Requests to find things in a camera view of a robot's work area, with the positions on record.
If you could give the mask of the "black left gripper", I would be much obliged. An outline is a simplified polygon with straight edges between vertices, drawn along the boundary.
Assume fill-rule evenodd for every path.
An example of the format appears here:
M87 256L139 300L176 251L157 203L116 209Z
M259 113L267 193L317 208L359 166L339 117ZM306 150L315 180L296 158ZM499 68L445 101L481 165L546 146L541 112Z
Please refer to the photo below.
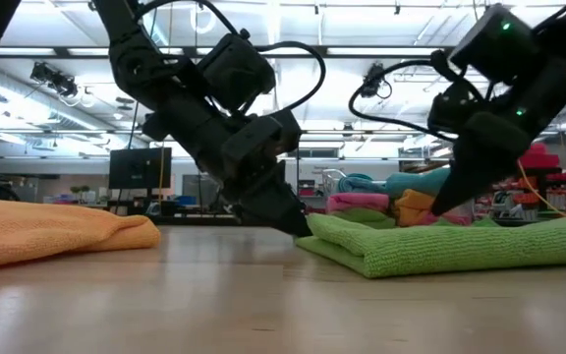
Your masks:
M229 138L199 154L197 166L231 199L238 200L233 206L236 216L245 223L266 225L294 237L312 236L304 204L285 180L286 163L277 162L277 156L232 162L222 153L222 145Z

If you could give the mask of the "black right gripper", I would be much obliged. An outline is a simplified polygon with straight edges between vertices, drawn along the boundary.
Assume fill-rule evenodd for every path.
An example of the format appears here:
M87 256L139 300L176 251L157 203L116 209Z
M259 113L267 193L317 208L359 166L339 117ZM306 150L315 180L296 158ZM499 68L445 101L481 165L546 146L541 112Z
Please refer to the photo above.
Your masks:
M465 123L477 112L499 116L526 132L531 143L534 139L529 108L521 101L517 88L509 88L497 97L479 99L470 96L466 85L456 83L438 94L428 115L428 127L434 132L455 134L457 138L449 175L431 206L436 216L486 192L493 183L511 175L514 161L529 149L521 155L510 154L501 149L479 149L460 138Z

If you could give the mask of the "blue microfiber towel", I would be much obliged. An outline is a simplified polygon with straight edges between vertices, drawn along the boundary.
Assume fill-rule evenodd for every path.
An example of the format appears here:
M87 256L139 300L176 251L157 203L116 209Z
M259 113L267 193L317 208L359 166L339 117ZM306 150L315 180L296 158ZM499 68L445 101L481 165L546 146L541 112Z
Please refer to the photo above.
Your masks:
M352 173L337 182L338 193L387 194L383 184L377 184L365 174Z
M406 190L435 197L449 174L449 168L438 168L420 174L398 172L385 180L384 189L392 199L401 198Z

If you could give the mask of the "green microfiber towel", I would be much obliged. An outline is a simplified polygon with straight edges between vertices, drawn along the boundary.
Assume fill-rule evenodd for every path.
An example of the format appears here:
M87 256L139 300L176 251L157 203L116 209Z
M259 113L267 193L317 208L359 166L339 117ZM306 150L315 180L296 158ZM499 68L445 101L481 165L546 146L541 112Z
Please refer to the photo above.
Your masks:
M366 278L524 266L566 265L566 217L519 227L490 219L470 226L374 229L332 215L308 217L296 245Z
M374 229L390 229L396 227L394 218L381 211L368 208L352 207L345 210L333 211L331 215Z

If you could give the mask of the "clear plastic bin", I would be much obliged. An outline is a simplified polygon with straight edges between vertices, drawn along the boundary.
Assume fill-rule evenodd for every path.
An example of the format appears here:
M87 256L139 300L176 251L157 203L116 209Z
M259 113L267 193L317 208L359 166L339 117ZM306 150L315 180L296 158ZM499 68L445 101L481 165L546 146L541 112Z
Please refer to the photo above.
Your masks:
M339 181L340 178L345 177L347 175L349 175L349 174L344 174L343 172L336 171L336 170L327 170L323 173L326 201L331 195L338 193L337 192L337 182ZM377 184L383 184L384 185L385 180L383 180L383 181L374 180L374 181ZM394 208L394 203L400 198L392 199L390 196L389 196L389 198L390 198L389 207L388 207L388 210L384 213L387 214L388 216L394 218L395 221L396 221L396 227L400 227L397 224L397 217L395 215L395 208ZM461 212L471 212L471 213L473 213L473 204L471 202L468 202L464 205L454 207L454 208L450 209L449 211L461 211Z

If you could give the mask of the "red stacked bins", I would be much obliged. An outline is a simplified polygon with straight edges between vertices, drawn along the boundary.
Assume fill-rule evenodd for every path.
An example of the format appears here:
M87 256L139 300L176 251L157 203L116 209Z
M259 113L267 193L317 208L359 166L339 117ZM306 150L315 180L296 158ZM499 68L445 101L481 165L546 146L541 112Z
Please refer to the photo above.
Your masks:
M555 153L549 153L545 144L534 143L519 158L519 162L524 168L554 168L560 164L559 156Z

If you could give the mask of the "black shelf table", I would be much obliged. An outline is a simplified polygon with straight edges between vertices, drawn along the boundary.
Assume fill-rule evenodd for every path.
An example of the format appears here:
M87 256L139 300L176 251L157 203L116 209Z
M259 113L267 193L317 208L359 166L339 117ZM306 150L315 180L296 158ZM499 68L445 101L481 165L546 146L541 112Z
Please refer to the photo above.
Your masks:
M498 220L537 222L566 215L566 173L526 169L495 184L488 214Z

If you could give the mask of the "black ceiling device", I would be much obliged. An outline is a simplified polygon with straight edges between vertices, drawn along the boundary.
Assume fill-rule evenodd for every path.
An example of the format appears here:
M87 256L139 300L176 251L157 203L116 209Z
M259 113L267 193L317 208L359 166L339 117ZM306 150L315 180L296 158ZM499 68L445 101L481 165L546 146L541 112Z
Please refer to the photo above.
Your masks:
M380 62L375 62L370 65L364 76L364 83L360 92L362 98L378 97L387 99L392 95L393 89L391 84L384 76L378 76L383 70L384 66Z
M29 77L38 84L53 89L59 96L71 98L78 94L75 78L50 67L47 63L35 62Z

